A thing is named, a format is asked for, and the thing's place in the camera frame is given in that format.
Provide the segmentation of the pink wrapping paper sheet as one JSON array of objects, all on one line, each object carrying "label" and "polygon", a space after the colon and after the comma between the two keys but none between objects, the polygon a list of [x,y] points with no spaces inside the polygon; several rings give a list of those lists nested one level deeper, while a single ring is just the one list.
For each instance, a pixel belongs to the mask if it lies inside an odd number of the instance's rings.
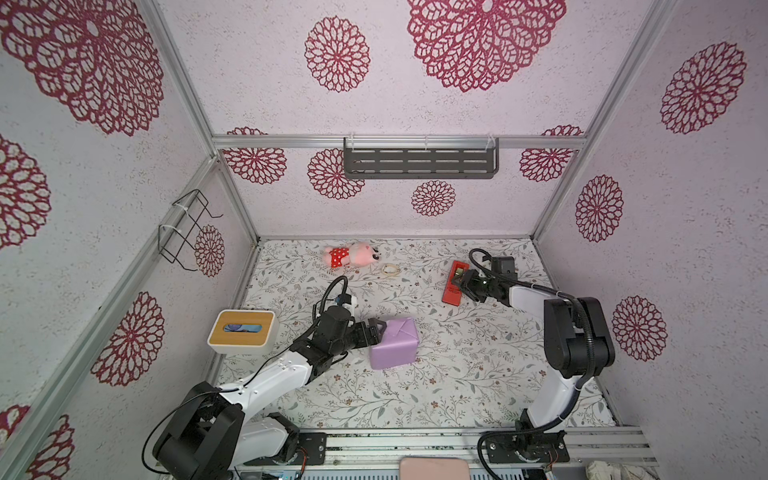
[{"label": "pink wrapping paper sheet", "polygon": [[388,320],[381,342],[370,350],[373,370],[385,370],[416,361],[419,333],[413,318]]}]

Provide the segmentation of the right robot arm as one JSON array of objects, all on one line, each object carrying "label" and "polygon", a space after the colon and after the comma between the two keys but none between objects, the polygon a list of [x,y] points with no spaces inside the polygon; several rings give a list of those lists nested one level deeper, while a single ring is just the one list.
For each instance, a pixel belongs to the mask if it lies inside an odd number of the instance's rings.
[{"label": "right robot arm", "polygon": [[584,386],[615,361],[615,347],[600,302],[517,277],[512,257],[494,257],[474,248],[471,267],[459,266],[448,287],[483,303],[488,298],[525,311],[543,322],[543,349],[548,373],[534,402],[511,430],[489,431],[476,443],[482,468],[492,479],[491,451],[520,463],[545,460],[553,465],[569,458],[566,432],[559,426],[575,409]]}]

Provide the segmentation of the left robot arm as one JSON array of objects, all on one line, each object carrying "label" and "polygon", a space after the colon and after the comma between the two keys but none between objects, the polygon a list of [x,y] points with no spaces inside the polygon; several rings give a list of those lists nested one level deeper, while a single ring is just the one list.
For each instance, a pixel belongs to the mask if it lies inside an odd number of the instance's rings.
[{"label": "left robot arm", "polygon": [[358,321],[345,306],[326,308],[252,376],[218,387],[206,381],[193,386],[151,430],[142,462],[155,460],[152,472],[174,479],[230,479],[237,466],[252,460],[290,460],[298,428],[278,414],[255,425],[251,418],[323,375],[350,351],[379,344],[386,330],[386,322]]}]

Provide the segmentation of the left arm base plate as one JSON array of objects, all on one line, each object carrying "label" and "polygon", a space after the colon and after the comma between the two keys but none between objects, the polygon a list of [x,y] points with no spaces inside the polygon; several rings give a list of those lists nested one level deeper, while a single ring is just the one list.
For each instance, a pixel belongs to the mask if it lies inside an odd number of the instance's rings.
[{"label": "left arm base plate", "polygon": [[328,435],[299,433],[287,440],[286,445],[273,457],[252,459],[245,466],[319,466],[325,463]]}]

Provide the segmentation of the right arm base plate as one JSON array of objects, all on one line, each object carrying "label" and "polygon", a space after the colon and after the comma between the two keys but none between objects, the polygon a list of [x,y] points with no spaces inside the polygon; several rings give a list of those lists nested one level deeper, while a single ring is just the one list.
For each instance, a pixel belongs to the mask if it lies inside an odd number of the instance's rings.
[{"label": "right arm base plate", "polygon": [[565,444],[565,431],[526,435],[496,434],[483,446],[492,464],[568,463],[570,454]]}]

